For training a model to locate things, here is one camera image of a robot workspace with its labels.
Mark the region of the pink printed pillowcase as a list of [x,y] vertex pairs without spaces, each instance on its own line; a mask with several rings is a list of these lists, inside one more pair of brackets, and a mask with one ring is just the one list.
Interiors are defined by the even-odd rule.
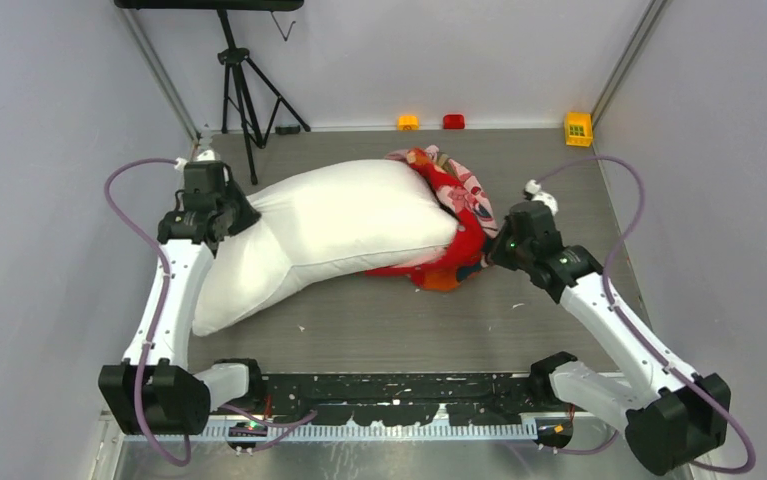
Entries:
[[456,221],[456,232],[446,246],[432,255],[365,274],[405,276],[420,289],[450,292],[486,269],[488,251],[499,226],[475,174],[436,145],[396,150],[385,158],[408,165],[424,180],[437,205]]

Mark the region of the white pillow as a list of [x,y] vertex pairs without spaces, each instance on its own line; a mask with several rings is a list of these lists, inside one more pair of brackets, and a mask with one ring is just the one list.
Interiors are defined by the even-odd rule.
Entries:
[[216,333],[332,278],[440,257],[458,222],[403,162],[353,160],[248,195],[261,217],[225,238],[204,280],[192,331]]

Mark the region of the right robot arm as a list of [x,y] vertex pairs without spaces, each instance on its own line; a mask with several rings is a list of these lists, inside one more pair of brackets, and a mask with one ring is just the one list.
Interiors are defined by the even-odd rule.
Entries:
[[569,403],[593,414],[658,476],[725,443],[729,385],[717,374],[700,375],[671,353],[613,289],[590,252],[564,245],[547,205],[514,205],[489,258],[525,272],[592,334],[623,376],[621,381],[608,378],[576,356],[558,352],[530,367],[527,382],[536,406],[550,411]]

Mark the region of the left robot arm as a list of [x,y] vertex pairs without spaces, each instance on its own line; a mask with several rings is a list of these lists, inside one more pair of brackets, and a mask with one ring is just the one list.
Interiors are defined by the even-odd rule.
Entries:
[[188,344],[199,295],[229,238],[255,226],[259,213],[221,161],[171,161],[182,174],[173,208],[147,233],[112,198],[115,170],[104,185],[109,207],[157,256],[152,287],[136,333],[117,364],[102,367],[98,386],[128,435],[198,435],[211,413],[230,403],[243,414],[266,401],[257,361],[224,359],[193,374]]

